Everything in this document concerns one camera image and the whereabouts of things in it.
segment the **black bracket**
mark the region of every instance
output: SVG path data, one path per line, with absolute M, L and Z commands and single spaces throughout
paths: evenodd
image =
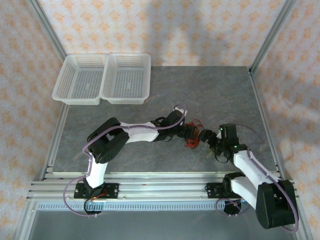
M 208 199 L 240 199 L 241 196 L 234 192 L 227 192 L 222 182 L 209 182 L 204 187 L 208 195 Z
M 183 115 L 182 112 L 180 112 L 179 110 L 173 110 L 167 117 L 159 117 L 156 120 L 152 120 L 150 122 L 154 124 L 156 127 L 167 127 L 179 121 L 182 115 Z M 177 135 L 181 129 L 184 129 L 184 128 L 185 128 L 184 125 L 178 124 L 175 127 L 158 130 L 159 135 L 153 141 L 154 142 L 163 141 L 167 137 L 172 138 L 173 136 Z
M 115 117 L 109 118 L 104 124 L 91 133 L 86 141 L 89 143 L 103 131 L 119 125 L 120 122 Z M 97 164 L 105 164 L 114 159 L 130 138 L 129 134 L 123 129 L 114 129 L 109 132 L 109 135 L 114 137 L 109 139 L 107 135 L 104 135 L 88 147 L 89 152 L 93 154 Z
M 99 199 L 117 199 L 119 193 L 119 183 L 105 183 L 101 189 L 106 191 L 106 195 L 100 196 Z M 89 194 L 83 182 L 79 182 L 75 186 L 74 199 L 90 199 L 92 196 Z
M 297 210 L 297 200 L 293 184 L 289 180 L 280 180 L 278 184 L 291 199 Z M 287 199 L 274 183 L 262 183 L 256 195 L 256 217 L 265 229 L 295 223 L 295 215 Z

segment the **metal extrusion bar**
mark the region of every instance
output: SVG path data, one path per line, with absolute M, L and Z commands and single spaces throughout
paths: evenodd
M 26 240 L 29 238 L 32 225 L 36 216 L 38 203 L 36 201 L 27 201 L 21 213 L 18 226 L 13 235 L 14 240 Z
M 54 132 L 54 135 L 52 136 L 50 147 L 49 147 L 49 150 L 48 150 L 48 153 L 46 156 L 45 163 L 42 167 L 39 180 L 44 179 L 45 174 L 47 172 L 47 167 L 52 166 L 55 162 L 56 155 L 57 155 L 58 148 L 59 148 L 60 139 L 61 139 L 64 125 L 65 125 L 65 122 L 67 119 L 68 110 L 69 110 L 69 105 L 62 103 L 61 108 L 60 108 L 58 121 L 57 121 L 56 127 L 55 127 L 55 132 Z
M 276 166 L 278 168 L 280 177 L 282 179 L 287 179 L 286 172 L 285 172 L 285 166 L 283 164 L 282 159 L 279 157 L 279 153 L 278 153 L 277 149 L 275 148 L 274 138 L 273 138 L 273 135 L 271 134 L 271 131 L 269 129 L 269 125 L 268 125 L 267 118 L 266 118 L 266 113 L 265 113 L 265 111 L 264 111 L 264 109 L 262 107 L 261 100 L 260 100 L 260 97 L 259 97 L 259 93 L 258 93 L 258 90 L 257 90 L 257 87 L 256 87 L 255 79 L 252 76 L 252 72 L 251 73 L 249 72 L 249 77 L 250 77 L 250 80 L 251 80 L 251 83 L 252 83 L 252 87 L 253 87 L 253 91 L 254 91 L 254 94 L 255 94 L 255 97 L 256 97 L 256 101 L 258 103 L 258 107 L 259 107 L 259 110 L 260 110 L 260 113 L 261 113 L 262 122 L 263 122 L 263 125 L 264 125 L 264 128 L 265 128 L 266 136 L 267 136 L 267 139 L 268 139 L 268 142 L 269 142 L 269 145 L 270 145 L 270 149 L 271 149 L 271 152 L 272 152 L 273 159 L 274 159 L 275 164 L 276 164 Z M 307 220 L 306 214 L 305 214 L 305 212 L 303 210 L 303 206 L 302 206 L 302 203 L 301 203 L 301 200 L 300 200 L 299 197 L 296 198 L 296 203 L 297 203 L 297 207 L 298 207 L 297 210 L 298 210 L 298 214 L 299 214 L 299 229 L 298 229 L 298 231 L 296 233 L 297 239 L 298 240 L 312 240 L 313 237 L 312 237 L 312 234 L 311 234 L 311 231 L 310 231 L 310 227 L 308 225 L 308 220 Z
M 84 172 L 52 172 L 53 167 L 47 168 L 46 179 L 72 179 L 85 175 Z M 173 181 L 185 179 L 223 178 L 229 171 L 223 172 L 109 172 L 104 179 L 136 179 L 146 181 L 150 179 L 170 179 Z
M 261 98 L 260 98 L 258 90 L 257 90 L 255 79 L 252 76 L 252 73 L 250 73 L 250 72 L 248 72 L 248 73 L 249 73 L 249 77 L 250 77 L 250 80 L 251 80 L 252 88 L 253 88 L 253 91 L 254 91 L 254 94 L 255 94 L 256 102 L 257 102 L 259 110 L 260 110 L 260 114 L 261 114 L 262 122 L 263 122 L 263 125 L 264 125 L 266 137 L 267 137 L 269 145 L 270 145 L 270 149 L 271 149 L 271 153 L 272 153 L 274 162 L 275 162 L 275 164 L 277 166 L 278 171 L 280 172 L 281 178 L 282 179 L 287 179 L 286 178 L 286 172 L 285 172 L 285 166 L 283 164 L 283 161 L 280 160 L 279 154 L 278 154 L 278 152 L 276 150 L 276 146 L 274 144 L 275 140 L 274 140 L 274 138 L 273 138 L 273 136 L 271 134 L 271 131 L 270 131 L 270 128 L 269 128 L 269 125 L 268 125 L 268 121 L 267 121 L 267 118 L 266 118 L 266 112 L 265 112 L 265 110 L 264 110 L 264 108 L 262 106 Z
M 106 183 L 118 183 L 118 199 L 112 201 L 205 201 L 208 200 L 207 183 L 221 183 L 225 173 L 109 173 Z M 70 175 L 46 178 L 31 184 L 28 199 L 37 201 L 61 200 Z M 66 196 L 74 201 L 76 183 L 66 190 Z
M 264 59 L 265 55 L 267 54 L 270 46 L 274 42 L 278 32 L 280 31 L 281 27 L 283 26 L 284 22 L 286 21 L 289 13 L 291 12 L 292 8 L 294 7 L 297 0 L 286 0 L 278 17 L 276 18 L 271 30 L 269 31 L 268 35 L 266 36 L 259 53 L 255 57 L 252 66 L 249 68 L 249 71 L 254 75 L 258 70 L 258 67 L 262 60 Z
M 139 202 L 94 202 L 99 206 L 101 211 L 212 211 L 216 210 L 216 201 L 139 201 Z M 225 201 L 219 201 L 217 205 L 219 210 L 224 210 Z M 84 201 L 72 204 L 72 209 L 83 210 Z M 53 203 L 52 201 L 42 201 L 37 208 L 38 211 L 69 211 L 66 205 L 61 203 Z
M 61 44 L 56 32 L 54 31 L 52 25 L 50 24 L 44 10 L 39 4 L 38 0 L 25 0 L 25 1 L 27 1 L 31 10 L 34 12 L 36 18 L 38 19 L 39 23 L 42 26 L 42 29 L 44 30 L 47 37 L 49 38 L 53 48 L 55 49 L 61 61 L 63 62 L 67 56 L 67 53 L 63 45 Z

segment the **wall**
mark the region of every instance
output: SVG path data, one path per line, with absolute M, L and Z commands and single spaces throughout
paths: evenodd
M 285 0 L 39 0 L 66 52 L 158 66 L 249 66 Z
M 311 232 L 320 239 L 320 4 L 299 0 L 255 76 Z
M 0 1 L 0 42 L 0 239 L 11 239 L 55 130 L 62 63 L 26 0 Z

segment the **red wire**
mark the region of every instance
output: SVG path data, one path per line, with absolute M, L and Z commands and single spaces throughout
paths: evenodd
M 92 199 L 93 199 L 93 200 L 94 200 L 94 199 L 98 199 L 99 197 L 102 197 L 102 196 L 104 196 L 104 195 L 107 195 L 107 193 L 108 193 L 107 190 L 104 189 L 100 195 L 95 196 L 95 197 L 93 197 Z
M 194 127 L 195 127 L 193 139 L 187 138 L 187 139 L 186 139 L 186 145 L 185 145 L 185 147 L 194 149 L 195 147 L 198 146 L 198 144 L 199 144 L 199 142 L 200 142 L 200 140 L 198 139 L 198 134 L 200 133 L 199 128 L 203 128 L 203 129 L 205 129 L 205 128 L 204 128 L 202 122 L 201 122 L 199 119 L 196 119 L 196 118 L 193 119 L 192 122 L 185 123 L 184 125 L 185 125 L 185 126 L 194 126 Z

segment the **aluminum frame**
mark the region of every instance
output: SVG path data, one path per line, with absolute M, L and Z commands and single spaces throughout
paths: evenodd
M 37 0 L 26 0 L 30 8 L 33 10 L 35 16 L 39 20 L 43 30 L 47 34 L 58 56 L 63 61 L 67 55 L 64 50 L 57 34 L 52 28 L 44 10 Z M 258 69 L 261 61 L 279 32 L 285 19 L 289 15 L 292 7 L 297 0 L 287 0 L 280 11 L 275 23 L 273 24 L 266 40 L 264 41 L 258 55 L 256 56 L 250 68 L 250 80 L 258 102 L 259 110 L 261 113 L 262 121 L 267 133 L 267 138 L 271 147 L 272 156 L 275 160 L 276 166 L 279 169 L 279 176 L 286 178 L 284 166 L 274 146 L 274 140 L 270 133 L 266 115 L 262 108 L 259 94 L 253 78 L 254 73 Z M 55 134 L 52 137 L 51 147 L 49 149 L 46 164 L 42 169 L 40 179 L 42 181 L 34 181 L 31 184 L 28 197 L 18 223 L 17 230 L 13 239 L 28 239 L 34 217 L 38 211 L 38 207 L 44 201 L 52 203 L 60 203 L 64 187 L 71 178 L 79 177 L 82 173 L 53 173 L 52 167 L 55 162 L 57 150 L 59 147 L 61 135 L 63 132 L 64 124 L 68 115 L 69 106 L 62 104 L 60 109 L 59 119 L 56 125 Z M 113 202 L 122 203 L 141 203 L 142 201 L 183 201 L 188 203 L 190 201 L 208 202 L 207 192 L 204 186 L 208 182 L 221 182 L 223 176 L 227 172 L 171 172 L 171 173 L 109 173 L 105 175 L 106 182 L 120 183 L 119 199 Z M 67 197 L 70 202 L 79 202 L 73 199 L 72 184 L 67 191 Z M 300 216 L 300 228 L 296 233 L 298 239 L 311 240 L 312 235 L 306 215 L 299 196 L 297 196 L 297 205 Z
M 270 46 L 274 42 L 278 32 L 280 31 L 281 27 L 284 25 L 287 17 L 291 13 L 292 8 L 294 7 L 297 0 L 286 0 L 283 4 L 283 7 L 276 18 L 275 22 L 273 23 L 268 35 L 266 36 L 258 54 L 256 55 L 251 67 L 250 72 L 254 75 L 258 70 L 262 60 L 264 59 L 265 55 L 267 54 Z

